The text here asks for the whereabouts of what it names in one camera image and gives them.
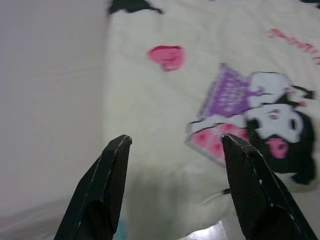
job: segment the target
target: white cloth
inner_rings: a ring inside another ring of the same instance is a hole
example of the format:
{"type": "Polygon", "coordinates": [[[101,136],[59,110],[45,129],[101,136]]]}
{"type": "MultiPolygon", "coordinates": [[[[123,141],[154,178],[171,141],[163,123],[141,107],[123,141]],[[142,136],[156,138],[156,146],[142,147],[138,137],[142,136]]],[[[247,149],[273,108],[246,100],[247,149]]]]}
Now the white cloth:
{"type": "MultiPolygon", "coordinates": [[[[243,75],[287,74],[320,91],[320,65],[278,29],[320,50],[320,11],[297,0],[153,0],[165,13],[111,16],[104,86],[104,141],[132,137],[124,196],[129,239],[173,240],[214,225],[232,209],[226,170],[184,141],[221,63],[243,75]],[[147,57],[159,45],[185,50],[164,72],[147,57]]],[[[301,111],[319,136],[319,98],[301,111]]],[[[320,160],[319,152],[313,153],[320,160]]]]}

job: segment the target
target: pink heart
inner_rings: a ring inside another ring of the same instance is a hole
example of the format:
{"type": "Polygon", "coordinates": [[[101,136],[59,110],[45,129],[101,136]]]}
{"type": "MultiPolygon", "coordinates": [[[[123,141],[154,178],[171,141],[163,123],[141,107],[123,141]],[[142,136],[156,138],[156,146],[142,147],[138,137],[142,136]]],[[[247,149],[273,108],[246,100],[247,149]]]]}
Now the pink heart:
{"type": "Polygon", "coordinates": [[[184,50],[180,46],[156,46],[148,52],[148,56],[165,71],[178,70],[185,60],[184,50]]]}

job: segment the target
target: cartoon character print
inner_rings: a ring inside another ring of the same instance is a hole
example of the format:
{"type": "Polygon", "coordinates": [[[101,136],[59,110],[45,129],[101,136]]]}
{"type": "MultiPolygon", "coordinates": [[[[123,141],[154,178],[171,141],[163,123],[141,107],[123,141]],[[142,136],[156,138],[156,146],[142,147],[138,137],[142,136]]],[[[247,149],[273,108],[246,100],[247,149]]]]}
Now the cartoon character print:
{"type": "Polygon", "coordinates": [[[187,126],[187,144],[224,164],[220,136],[232,133],[256,147],[276,173],[294,173],[296,183],[307,185],[315,178],[315,134],[297,108],[313,98],[313,91],[294,86],[285,74],[255,72],[246,78],[223,64],[198,120],[187,126]]]}

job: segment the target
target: white fabric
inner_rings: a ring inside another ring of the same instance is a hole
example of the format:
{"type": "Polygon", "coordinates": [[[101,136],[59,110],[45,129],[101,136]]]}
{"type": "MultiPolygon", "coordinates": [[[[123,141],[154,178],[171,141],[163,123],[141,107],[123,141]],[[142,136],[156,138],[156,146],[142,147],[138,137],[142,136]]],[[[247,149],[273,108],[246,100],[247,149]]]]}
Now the white fabric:
{"type": "MultiPolygon", "coordinates": [[[[171,240],[214,225],[232,209],[226,170],[185,145],[186,126],[203,104],[220,63],[241,74],[287,74],[320,92],[320,65],[268,30],[320,49],[320,11],[297,0],[154,0],[111,17],[104,87],[104,141],[132,137],[124,212],[132,240],[171,240]],[[185,50],[181,69],[147,58],[159,45],[185,50]]],[[[319,135],[319,98],[301,111],[319,135]]],[[[319,149],[317,141],[314,148],[319,149]]]]}

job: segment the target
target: white surface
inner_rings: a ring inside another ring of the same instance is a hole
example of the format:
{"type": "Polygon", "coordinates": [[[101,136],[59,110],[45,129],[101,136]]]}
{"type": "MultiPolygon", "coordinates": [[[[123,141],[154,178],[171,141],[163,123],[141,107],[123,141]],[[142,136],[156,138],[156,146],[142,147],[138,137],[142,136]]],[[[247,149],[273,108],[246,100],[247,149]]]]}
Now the white surface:
{"type": "Polygon", "coordinates": [[[105,28],[103,0],[0,0],[1,228],[99,156],[105,28]]]}
{"type": "MultiPolygon", "coordinates": [[[[212,197],[228,186],[225,170],[184,143],[219,64],[247,76],[284,73],[295,85],[320,92],[320,67],[312,57],[268,36],[277,28],[320,48],[320,12],[313,6],[298,0],[152,2],[165,14],[112,17],[104,95],[104,139],[126,133],[133,140],[125,206],[130,237],[139,240],[182,237],[229,211],[229,196],[212,197]],[[147,52],[158,45],[182,46],[182,68],[163,72],[151,62],[147,52]]],[[[319,98],[302,109],[316,135],[318,109],[319,98]]],[[[313,156],[320,160],[318,151],[313,156]]]]}

